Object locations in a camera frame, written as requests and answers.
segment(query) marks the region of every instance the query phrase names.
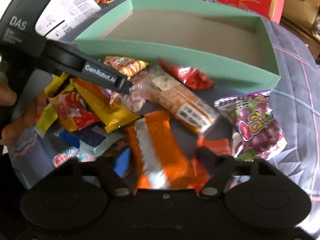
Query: open cardboard box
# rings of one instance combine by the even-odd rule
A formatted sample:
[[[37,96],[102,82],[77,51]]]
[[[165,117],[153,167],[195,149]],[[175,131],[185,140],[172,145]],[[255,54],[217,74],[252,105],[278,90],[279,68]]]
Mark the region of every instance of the open cardboard box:
[[[121,55],[152,65],[159,57],[193,66],[217,84],[248,93],[273,89],[279,69],[260,16],[200,0],[127,0],[75,40],[103,59]]]

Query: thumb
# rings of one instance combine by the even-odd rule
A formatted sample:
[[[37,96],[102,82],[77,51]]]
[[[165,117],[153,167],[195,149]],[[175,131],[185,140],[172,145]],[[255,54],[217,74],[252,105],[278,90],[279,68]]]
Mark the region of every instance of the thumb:
[[[12,106],[17,100],[17,94],[3,81],[0,81],[0,106]]]

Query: white paper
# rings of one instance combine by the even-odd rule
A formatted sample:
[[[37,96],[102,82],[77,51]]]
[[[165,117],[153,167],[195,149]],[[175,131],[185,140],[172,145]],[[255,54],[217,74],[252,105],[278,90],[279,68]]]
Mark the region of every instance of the white paper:
[[[51,0],[36,24],[36,31],[58,40],[99,10],[94,0]]]

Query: purple snack package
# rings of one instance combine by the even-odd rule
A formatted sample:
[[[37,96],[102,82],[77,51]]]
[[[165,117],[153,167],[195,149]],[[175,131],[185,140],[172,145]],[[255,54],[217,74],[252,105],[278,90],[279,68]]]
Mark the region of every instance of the purple snack package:
[[[287,145],[269,107],[270,91],[225,97],[214,106],[233,124],[232,155],[237,160],[269,160]]]

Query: screw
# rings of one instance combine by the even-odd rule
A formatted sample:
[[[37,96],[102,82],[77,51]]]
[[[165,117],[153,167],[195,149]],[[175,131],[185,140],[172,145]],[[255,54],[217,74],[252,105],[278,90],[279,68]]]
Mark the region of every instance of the screw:
[[[170,195],[169,195],[169,194],[163,194],[163,195],[162,195],[162,198],[168,199],[168,198],[170,198]]]
[[[115,192],[119,197],[125,197],[131,193],[131,191],[126,187],[117,188]]]
[[[205,187],[202,190],[202,194],[206,196],[214,196],[218,193],[218,190],[215,187]]]

